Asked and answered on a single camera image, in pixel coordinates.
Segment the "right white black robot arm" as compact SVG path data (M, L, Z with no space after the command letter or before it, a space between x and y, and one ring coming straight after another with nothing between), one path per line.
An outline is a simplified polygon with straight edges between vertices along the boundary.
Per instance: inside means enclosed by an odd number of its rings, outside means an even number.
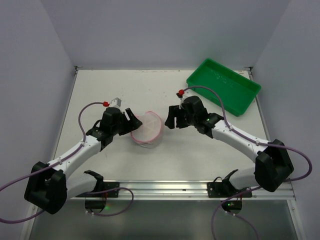
M223 116L209 113L198 96L181 92L177 97L180 103L168 108L165 126L169 129L193 126L200 134L240 151L254 164L244 170L231 171L214 185L216 190L228 197L255 186L274 192L294 171L285 145L280 140L268 142L233 125L227 125Z

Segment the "white mesh laundry bag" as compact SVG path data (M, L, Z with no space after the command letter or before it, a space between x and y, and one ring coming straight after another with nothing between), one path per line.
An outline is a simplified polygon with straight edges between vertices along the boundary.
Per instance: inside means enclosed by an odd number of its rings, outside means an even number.
M137 119L142 125L130 133L132 140L143 148L157 147L163 139L164 123L161 117L153 111L147 111Z

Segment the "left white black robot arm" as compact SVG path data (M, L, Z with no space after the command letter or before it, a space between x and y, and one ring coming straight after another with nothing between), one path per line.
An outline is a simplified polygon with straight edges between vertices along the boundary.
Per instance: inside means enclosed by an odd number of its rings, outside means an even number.
M114 136L126 135L142 126L130 108L121 111L108 107L82 141L48 163L37 162L31 169L24 199L49 214L56 214L67 200L79 195L103 197L106 191L102 175L86 170L75 179L71 175L87 160L98 154Z

